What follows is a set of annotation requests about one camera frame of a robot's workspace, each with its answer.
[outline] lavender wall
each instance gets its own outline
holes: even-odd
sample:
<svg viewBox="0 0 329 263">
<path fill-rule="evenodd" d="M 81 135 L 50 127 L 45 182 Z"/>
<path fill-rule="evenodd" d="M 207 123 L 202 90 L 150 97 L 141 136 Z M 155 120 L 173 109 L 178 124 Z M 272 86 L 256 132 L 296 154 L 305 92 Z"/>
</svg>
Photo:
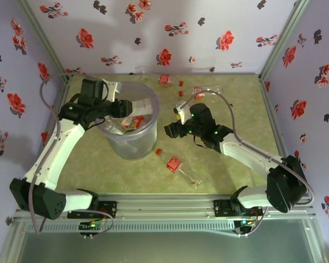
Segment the lavender wall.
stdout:
<svg viewBox="0 0 329 263">
<path fill-rule="evenodd" d="M 315 191 L 329 249 L 329 0 L 310 1 L 266 86 L 287 150 Z"/>
<path fill-rule="evenodd" d="M 55 72 L 41 43 L 12 0 L 0 1 L 0 253 L 17 205 L 9 191 L 36 160 L 49 112 L 39 100 L 42 77 Z M 45 86 L 53 104 L 61 80 Z"/>
<path fill-rule="evenodd" d="M 296 0 L 21 0 L 66 70 L 259 73 Z"/>
</svg>

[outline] transparent bin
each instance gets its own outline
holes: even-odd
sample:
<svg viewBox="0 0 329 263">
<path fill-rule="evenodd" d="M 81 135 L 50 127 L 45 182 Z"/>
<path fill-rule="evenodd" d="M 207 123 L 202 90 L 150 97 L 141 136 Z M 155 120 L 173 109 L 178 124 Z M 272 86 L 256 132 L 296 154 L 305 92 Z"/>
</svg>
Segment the transparent bin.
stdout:
<svg viewBox="0 0 329 263">
<path fill-rule="evenodd" d="M 128 160 L 144 158 L 152 152 L 156 143 L 160 100 L 151 88 L 138 82 L 122 82 L 121 92 L 116 93 L 116 98 L 130 101 L 146 98 L 151 100 L 152 114 L 145 118 L 147 123 L 138 130 L 119 135 L 106 130 L 107 122 L 97 126 L 119 156 Z"/>
</svg>

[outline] green floor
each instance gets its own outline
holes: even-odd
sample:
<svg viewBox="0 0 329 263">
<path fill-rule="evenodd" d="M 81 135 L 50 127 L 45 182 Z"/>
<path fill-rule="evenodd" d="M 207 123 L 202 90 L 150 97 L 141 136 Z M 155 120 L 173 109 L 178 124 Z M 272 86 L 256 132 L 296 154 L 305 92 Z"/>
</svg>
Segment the green floor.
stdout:
<svg viewBox="0 0 329 263">
<path fill-rule="evenodd" d="M 108 81 L 143 82 L 140 76 L 103 76 Z M 192 86 L 221 85 L 223 94 L 233 105 L 236 128 L 240 137 L 277 154 L 267 111 L 255 75 L 180 76 L 183 89 Z M 184 157 L 202 179 L 198 189 L 190 181 L 172 174 L 155 155 L 138 161 L 127 161 L 114 153 L 98 128 L 85 133 L 73 149 L 60 175 L 58 190 L 88 189 L 97 193 L 221 193 L 230 194 L 243 185 L 265 183 L 242 163 L 213 150 L 197 147 L 192 136 L 170 139 L 163 126 L 177 119 L 173 106 L 180 100 L 179 87 L 163 87 L 157 81 L 144 81 L 160 97 L 161 112 L 157 124 L 155 148 L 162 148 Z M 81 79 L 73 80 L 67 99 L 80 92 Z M 211 109 L 217 124 L 231 127 L 228 108 L 220 98 L 207 96 L 204 102 Z"/>
</svg>

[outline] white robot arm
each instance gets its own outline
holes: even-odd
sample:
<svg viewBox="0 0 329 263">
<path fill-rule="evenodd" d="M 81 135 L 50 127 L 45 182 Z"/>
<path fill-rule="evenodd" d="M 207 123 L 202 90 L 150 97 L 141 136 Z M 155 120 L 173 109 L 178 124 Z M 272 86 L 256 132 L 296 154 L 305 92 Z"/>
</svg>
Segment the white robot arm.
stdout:
<svg viewBox="0 0 329 263">
<path fill-rule="evenodd" d="M 81 93 L 61 108 L 60 121 L 38 160 L 22 180 L 14 179 L 10 184 L 10 190 L 22 210 L 30 211 L 29 191 L 35 177 L 32 194 L 33 208 L 37 215 L 54 220 L 65 211 L 97 208 L 96 193 L 87 190 L 58 192 L 55 189 L 71 151 L 91 128 L 91 122 L 106 116 L 127 117 L 132 113 L 130 101 L 115 99 L 120 86 L 119 82 L 104 79 L 103 82 L 83 80 Z"/>
<path fill-rule="evenodd" d="M 238 140 L 232 129 L 215 123 L 209 108 L 203 103 L 189 108 L 186 102 L 181 101 L 175 106 L 174 112 L 180 120 L 164 127 L 169 137 L 199 137 L 207 148 L 240 161 L 267 181 L 266 185 L 238 189 L 231 196 L 229 204 L 224 205 L 229 207 L 227 209 L 242 214 L 250 208 L 273 206 L 287 213 L 307 193 L 307 182 L 295 157 L 282 158 L 240 138 Z"/>
</svg>

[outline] clear plastic bottle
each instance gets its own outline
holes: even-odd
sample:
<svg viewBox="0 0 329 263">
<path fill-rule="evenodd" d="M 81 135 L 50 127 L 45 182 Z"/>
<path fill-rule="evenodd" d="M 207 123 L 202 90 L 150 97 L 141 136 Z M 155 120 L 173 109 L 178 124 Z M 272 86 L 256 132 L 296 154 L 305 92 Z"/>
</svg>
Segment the clear plastic bottle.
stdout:
<svg viewBox="0 0 329 263">
<path fill-rule="evenodd" d="M 180 86 L 182 87 L 184 85 L 184 81 L 177 79 L 177 77 L 168 75 L 168 74 L 158 74 L 158 73 L 152 73 L 149 71 L 142 71 L 141 72 L 141 79 L 144 81 L 147 81 L 149 79 L 158 81 L 160 85 L 163 86 Z"/>
<path fill-rule="evenodd" d="M 191 185 L 197 189 L 202 182 L 196 173 L 192 171 L 189 164 L 178 159 L 174 154 L 169 152 L 163 152 L 161 149 L 157 149 L 156 154 L 162 159 L 167 168 L 175 174 L 183 174 L 190 179 Z"/>
<path fill-rule="evenodd" d="M 183 96 L 192 96 L 193 94 L 197 93 L 197 92 L 201 92 L 203 90 L 212 90 L 214 92 L 219 92 L 222 93 L 223 92 L 223 87 L 222 86 L 195 86 L 195 87 L 191 87 L 190 89 L 186 90 L 186 91 L 182 91 L 180 90 L 178 92 L 179 97 L 183 97 Z M 200 93 L 199 95 L 195 96 L 196 99 L 201 99 L 204 96 L 212 96 L 215 95 L 214 93 Z"/>
<path fill-rule="evenodd" d="M 120 126 L 115 123 L 111 117 L 106 117 L 105 122 L 102 124 L 104 129 L 107 130 L 109 133 L 123 135 L 124 132 Z M 127 148 L 129 152 L 137 152 L 137 148 L 128 143 L 128 141 L 115 141 L 120 147 Z"/>
</svg>

